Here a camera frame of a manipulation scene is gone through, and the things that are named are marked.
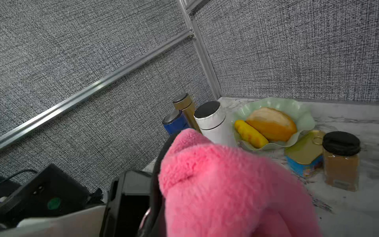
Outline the white thermos black lid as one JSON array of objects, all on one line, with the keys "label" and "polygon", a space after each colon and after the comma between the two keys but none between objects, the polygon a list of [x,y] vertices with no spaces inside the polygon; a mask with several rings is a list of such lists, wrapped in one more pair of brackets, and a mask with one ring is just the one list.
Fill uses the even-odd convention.
[{"label": "white thermos black lid", "polygon": [[219,101],[209,101],[194,113],[201,133],[213,143],[237,147],[231,122]]}]

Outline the pink cloth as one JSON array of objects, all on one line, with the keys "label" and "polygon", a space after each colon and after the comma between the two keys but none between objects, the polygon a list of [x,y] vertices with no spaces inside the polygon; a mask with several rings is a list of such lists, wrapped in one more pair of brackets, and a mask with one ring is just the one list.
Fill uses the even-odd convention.
[{"label": "pink cloth", "polygon": [[319,237],[303,183],[269,158],[181,131],[159,172],[169,237]]}]

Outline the blue thermos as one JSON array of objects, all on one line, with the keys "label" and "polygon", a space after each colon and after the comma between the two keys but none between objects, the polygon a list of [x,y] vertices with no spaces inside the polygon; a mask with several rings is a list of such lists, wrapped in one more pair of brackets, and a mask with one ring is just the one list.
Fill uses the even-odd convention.
[{"label": "blue thermos", "polygon": [[187,119],[181,110],[174,110],[169,113],[163,119],[162,124],[168,135],[173,135],[184,129],[190,128]]}]

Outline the gold gradient thermos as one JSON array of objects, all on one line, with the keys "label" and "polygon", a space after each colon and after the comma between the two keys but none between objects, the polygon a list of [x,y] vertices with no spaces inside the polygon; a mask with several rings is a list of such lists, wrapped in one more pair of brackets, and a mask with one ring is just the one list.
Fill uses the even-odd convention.
[{"label": "gold gradient thermos", "polygon": [[195,105],[191,96],[188,93],[179,94],[173,99],[172,103],[175,109],[180,110],[184,114],[189,126],[198,132],[201,132],[194,118]]}]

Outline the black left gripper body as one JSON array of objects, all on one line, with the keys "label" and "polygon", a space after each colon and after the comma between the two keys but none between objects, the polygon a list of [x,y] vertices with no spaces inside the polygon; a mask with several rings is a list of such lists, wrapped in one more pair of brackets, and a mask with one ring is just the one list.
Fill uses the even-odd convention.
[{"label": "black left gripper body", "polygon": [[112,181],[99,236],[138,236],[150,207],[151,178],[150,172],[130,170]]}]

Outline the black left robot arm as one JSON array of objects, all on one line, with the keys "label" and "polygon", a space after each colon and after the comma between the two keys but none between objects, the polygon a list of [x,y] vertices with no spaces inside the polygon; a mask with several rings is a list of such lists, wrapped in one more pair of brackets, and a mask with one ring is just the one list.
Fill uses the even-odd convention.
[{"label": "black left robot arm", "polygon": [[[126,231],[137,234],[137,223],[150,204],[151,174],[127,171],[112,182],[105,213],[102,214],[101,237],[115,237],[119,222],[131,220]],[[102,205],[101,189],[89,190],[51,164],[17,188],[1,203],[1,223],[15,227],[23,219],[58,217]]]}]

